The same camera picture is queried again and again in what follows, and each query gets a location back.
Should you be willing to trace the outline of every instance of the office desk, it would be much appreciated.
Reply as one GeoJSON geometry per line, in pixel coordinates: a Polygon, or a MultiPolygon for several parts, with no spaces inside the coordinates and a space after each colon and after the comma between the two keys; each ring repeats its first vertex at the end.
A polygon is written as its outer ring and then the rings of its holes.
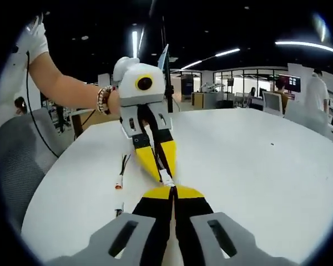
{"type": "Polygon", "coordinates": [[[119,120],[118,115],[105,115],[98,111],[90,116],[94,112],[94,109],[83,109],[79,111],[72,112],[70,114],[70,120],[73,124],[73,130],[76,137],[80,136],[84,130],[86,130],[91,125],[101,124],[104,122],[110,122],[119,120]]]}
{"type": "Polygon", "coordinates": [[[192,93],[192,105],[200,109],[216,108],[218,93],[192,93]]]}
{"type": "MultiPolygon", "coordinates": [[[[272,256],[300,263],[326,239],[333,228],[330,140],[253,109],[171,116],[176,183],[203,193],[214,212],[249,230],[272,256]]],[[[122,153],[132,150],[116,121],[89,127],[62,154],[35,192],[22,227],[22,237],[41,260],[74,255],[115,217],[115,179],[122,153]]],[[[156,186],[131,156],[125,211],[156,186]]],[[[164,265],[182,265],[173,233],[166,253],[164,265]]]]}

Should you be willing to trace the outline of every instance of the person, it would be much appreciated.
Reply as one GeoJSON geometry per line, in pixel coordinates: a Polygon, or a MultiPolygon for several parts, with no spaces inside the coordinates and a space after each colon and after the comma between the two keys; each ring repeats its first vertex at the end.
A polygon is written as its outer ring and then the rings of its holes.
{"type": "Polygon", "coordinates": [[[255,87],[252,87],[250,90],[250,96],[255,97],[255,87]]]}
{"type": "Polygon", "coordinates": [[[329,94],[322,77],[322,71],[314,69],[306,88],[305,107],[308,111],[319,109],[328,114],[329,94]]]}
{"type": "Polygon", "coordinates": [[[116,90],[85,84],[59,71],[49,55],[42,19],[36,16],[24,28],[0,76],[0,127],[15,116],[12,101],[26,82],[26,69],[37,88],[59,105],[119,114],[116,90]]]}
{"type": "Polygon", "coordinates": [[[22,96],[16,98],[15,107],[17,108],[16,114],[17,115],[24,115],[27,114],[27,106],[22,96]]]}
{"type": "Polygon", "coordinates": [[[274,91],[274,93],[281,95],[282,113],[284,114],[286,111],[287,102],[289,101],[289,97],[285,94],[284,80],[282,78],[278,78],[275,82],[275,86],[277,87],[277,91],[274,91]]]}
{"type": "Polygon", "coordinates": [[[249,94],[248,94],[248,99],[247,99],[247,102],[246,102],[246,105],[249,107],[249,105],[251,104],[251,98],[252,97],[255,97],[255,91],[256,91],[256,89],[255,89],[255,87],[252,87],[251,89],[250,89],[250,92],[249,92],[249,94]]]}

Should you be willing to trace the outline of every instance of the beaded bracelet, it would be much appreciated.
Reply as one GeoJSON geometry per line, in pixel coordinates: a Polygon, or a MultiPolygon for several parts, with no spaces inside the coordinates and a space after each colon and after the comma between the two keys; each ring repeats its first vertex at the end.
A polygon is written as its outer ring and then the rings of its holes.
{"type": "Polygon", "coordinates": [[[97,98],[97,110],[103,114],[109,113],[107,102],[110,97],[112,88],[112,86],[106,86],[99,90],[97,98]]]}

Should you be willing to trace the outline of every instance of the black eye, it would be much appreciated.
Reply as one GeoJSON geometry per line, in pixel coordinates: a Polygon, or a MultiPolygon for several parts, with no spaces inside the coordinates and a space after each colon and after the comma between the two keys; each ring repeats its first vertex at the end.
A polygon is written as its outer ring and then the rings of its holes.
{"type": "Polygon", "coordinates": [[[141,78],[138,83],[137,83],[137,86],[138,86],[138,89],[140,90],[148,90],[150,87],[152,87],[152,80],[151,78],[141,78]]]}

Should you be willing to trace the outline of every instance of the yellow circle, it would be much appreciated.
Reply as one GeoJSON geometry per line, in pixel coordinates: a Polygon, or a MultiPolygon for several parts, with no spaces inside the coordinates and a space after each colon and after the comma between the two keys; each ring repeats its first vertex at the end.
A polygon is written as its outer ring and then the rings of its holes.
{"type": "Polygon", "coordinates": [[[151,76],[151,75],[142,75],[142,76],[139,76],[138,79],[135,81],[135,87],[136,87],[138,90],[140,90],[140,91],[147,91],[148,89],[150,89],[150,88],[148,88],[147,90],[141,90],[141,89],[138,87],[138,83],[139,83],[139,81],[140,81],[141,79],[145,79],[145,78],[149,78],[149,79],[152,81],[152,83],[153,83],[153,79],[152,79],[152,76],[151,76]]]}

